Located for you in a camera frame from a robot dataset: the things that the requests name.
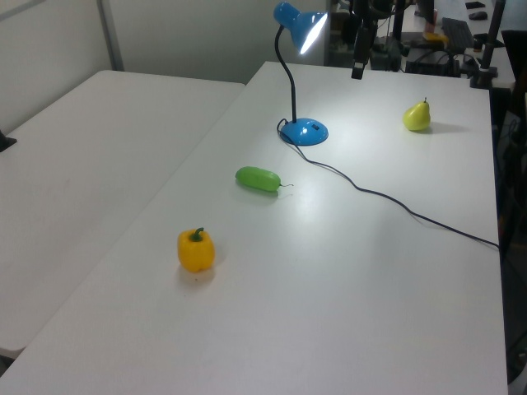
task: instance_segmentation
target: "yellow pear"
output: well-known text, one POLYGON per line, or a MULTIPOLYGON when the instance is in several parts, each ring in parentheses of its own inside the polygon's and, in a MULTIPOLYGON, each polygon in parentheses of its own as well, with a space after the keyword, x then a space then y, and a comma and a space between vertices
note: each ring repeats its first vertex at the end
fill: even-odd
POLYGON ((430 126, 430 105, 425 101, 420 101, 413 107, 406 110, 403 115, 404 126, 413 132, 426 129, 430 126))

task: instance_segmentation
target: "table surface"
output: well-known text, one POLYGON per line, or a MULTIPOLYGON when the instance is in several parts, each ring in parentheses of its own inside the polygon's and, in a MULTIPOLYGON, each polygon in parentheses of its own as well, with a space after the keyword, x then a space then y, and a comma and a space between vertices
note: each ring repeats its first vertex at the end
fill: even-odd
MULTIPOLYGON (((291 71, 299 117, 329 128, 311 159, 497 242, 488 92, 291 71), (431 129, 409 132, 402 114, 425 96, 431 129)), ((496 249, 304 162, 275 131, 289 99, 265 63, 0 378, 2 395, 507 394, 496 249), (294 187, 243 188, 245 165, 294 187), (193 275, 176 240, 200 225, 217 260, 193 275)))
POLYGON ((0 155, 0 355, 16 357, 244 86, 99 72, 0 155))
MULTIPOLYGON (((479 0, 485 5, 485 8, 477 8, 473 10, 467 10, 464 5, 464 0, 436 0, 435 6, 437 9, 437 22, 436 22, 436 33, 442 33, 441 19, 443 16, 467 21, 469 24, 470 31, 473 35, 480 33, 488 33, 491 25, 492 13, 494 6, 491 0, 479 0), (471 21, 469 14, 473 12, 485 11, 488 14, 488 19, 485 21, 471 21)), ((410 6, 404 13, 403 19, 403 31, 424 31, 425 20, 419 16, 414 16, 416 6, 410 6)), ((503 42, 501 32, 498 34, 498 39, 503 42)), ((472 55, 476 58, 481 58, 483 52, 475 53, 473 49, 467 49, 466 54, 472 55)), ((506 48, 496 48, 492 55, 491 66, 497 67, 498 76, 492 80, 492 85, 496 88, 513 88, 515 84, 514 73, 512 72, 511 61, 507 54, 506 48)))

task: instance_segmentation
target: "pepper stem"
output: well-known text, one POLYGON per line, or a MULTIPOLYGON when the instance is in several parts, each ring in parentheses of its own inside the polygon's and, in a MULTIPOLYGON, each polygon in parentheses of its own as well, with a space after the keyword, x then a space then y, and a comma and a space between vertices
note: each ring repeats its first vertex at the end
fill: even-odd
POLYGON ((203 232, 203 228, 197 228, 196 231, 190 235, 190 241, 202 241, 203 237, 201 237, 199 232, 203 232))

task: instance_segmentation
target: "lamp shade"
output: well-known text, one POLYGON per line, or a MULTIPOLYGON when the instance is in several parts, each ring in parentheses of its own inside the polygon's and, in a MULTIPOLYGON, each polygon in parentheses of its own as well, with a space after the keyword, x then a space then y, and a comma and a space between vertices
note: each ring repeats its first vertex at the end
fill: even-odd
POLYGON ((274 19, 291 32, 293 44, 304 54, 322 31, 328 13, 300 12, 288 2, 280 2, 274 8, 274 19))

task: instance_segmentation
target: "green cucumber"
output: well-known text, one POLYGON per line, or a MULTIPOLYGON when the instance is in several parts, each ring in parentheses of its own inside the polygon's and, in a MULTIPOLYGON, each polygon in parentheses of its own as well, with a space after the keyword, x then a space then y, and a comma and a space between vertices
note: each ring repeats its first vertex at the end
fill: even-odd
POLYGON ((247 187, 267 192, 276 192, 280 187, 280 177, 277 174, 258 167, 242 167, 236 171, 236 179, 247 187))

